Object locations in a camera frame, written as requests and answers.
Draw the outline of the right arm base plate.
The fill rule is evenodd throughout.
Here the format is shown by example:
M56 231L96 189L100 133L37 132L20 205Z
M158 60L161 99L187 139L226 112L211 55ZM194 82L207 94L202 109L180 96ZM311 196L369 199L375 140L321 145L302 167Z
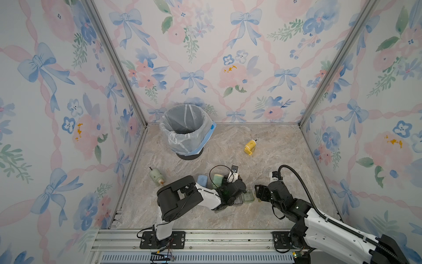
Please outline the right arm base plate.
M279 251L290 250L309 250L310 247L306 244L297 243L293 244L289 231L272 231L271 232L274 247Z

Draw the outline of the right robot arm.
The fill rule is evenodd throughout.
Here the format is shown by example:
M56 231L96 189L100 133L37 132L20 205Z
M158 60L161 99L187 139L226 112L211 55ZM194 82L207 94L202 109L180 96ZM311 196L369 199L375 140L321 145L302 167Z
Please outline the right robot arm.
M347 264L408 263L390 236L376 237L322 213L312 203L294 198L281 180L256 185L255 191L259 200L270 203L294 223L289 232L292 248L320 250Z

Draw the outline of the green pencil sharpener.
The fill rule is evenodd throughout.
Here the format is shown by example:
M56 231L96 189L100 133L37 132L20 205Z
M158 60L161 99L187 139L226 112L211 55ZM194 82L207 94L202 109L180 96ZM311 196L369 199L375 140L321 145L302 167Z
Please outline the green pencil sharpener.
M153 180L153 182L156 184L156 186L162 186L165 184L165 178L161 174L160 170L157 168L151 168L149 167L150 172L149 176Z
M212 187L217 189L222 186L224 176L221 174L214 174L212 178Z

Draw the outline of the green transparent shavings tray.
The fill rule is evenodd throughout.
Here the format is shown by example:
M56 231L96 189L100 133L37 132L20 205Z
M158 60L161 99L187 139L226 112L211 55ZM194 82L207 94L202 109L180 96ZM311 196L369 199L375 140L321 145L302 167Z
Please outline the green transparent shavings tray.
M252 203L255 201L255 196L252 190L247 190L245 193L242 194L242 200L244 203Z

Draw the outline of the blue pencil sharpener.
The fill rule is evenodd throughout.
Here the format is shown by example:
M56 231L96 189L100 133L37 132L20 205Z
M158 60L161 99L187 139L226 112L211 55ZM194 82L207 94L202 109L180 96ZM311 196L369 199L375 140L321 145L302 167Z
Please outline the blue pencil sharpener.
M197 178L197 184L206 188L208 184L208 177L205 175L199 175Z

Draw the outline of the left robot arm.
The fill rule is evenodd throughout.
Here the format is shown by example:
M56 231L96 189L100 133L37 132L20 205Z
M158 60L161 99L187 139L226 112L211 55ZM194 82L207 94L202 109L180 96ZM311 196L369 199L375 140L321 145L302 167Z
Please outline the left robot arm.
M226 181L216 189L199 185L193 176L185 176L157 191L158 216L152 227L138 232L140 249L162 252L168 248L183 249L186 232L174 231L176 220L196 206L214 212L234 205L237 198L246 193L246 185L240 178Z

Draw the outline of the yellow pencil sharpener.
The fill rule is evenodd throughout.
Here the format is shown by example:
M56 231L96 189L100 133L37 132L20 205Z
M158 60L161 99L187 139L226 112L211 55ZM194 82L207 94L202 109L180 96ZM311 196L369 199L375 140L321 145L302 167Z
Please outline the yellow pencil sharpener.
M256 146L257 146L257 141L258 141L258 139L254 139L254 140L249 141L249 142L245 145L244 152L245 152L248 156L252 156L253 152L254 152L254 151L255 151L255 149L256 149Z

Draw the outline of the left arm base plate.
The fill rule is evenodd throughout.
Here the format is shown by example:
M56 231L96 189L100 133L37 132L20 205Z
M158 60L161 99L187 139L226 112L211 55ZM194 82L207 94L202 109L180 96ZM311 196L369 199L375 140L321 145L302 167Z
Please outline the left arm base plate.
M144 231L140 237L140 249L160 250L160 249L184 249L186 242L186 232L173 231L171 236L163 240L158 240L153 231Z

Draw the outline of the clear blue sharpener tray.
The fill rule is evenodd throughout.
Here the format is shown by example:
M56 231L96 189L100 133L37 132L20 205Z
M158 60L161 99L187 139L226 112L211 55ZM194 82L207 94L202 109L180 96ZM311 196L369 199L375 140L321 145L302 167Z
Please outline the clear blue sharpener tray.
M244 204L244 200L243 200L242 196L240 195L234 201L233 206L241 206L243 204Z

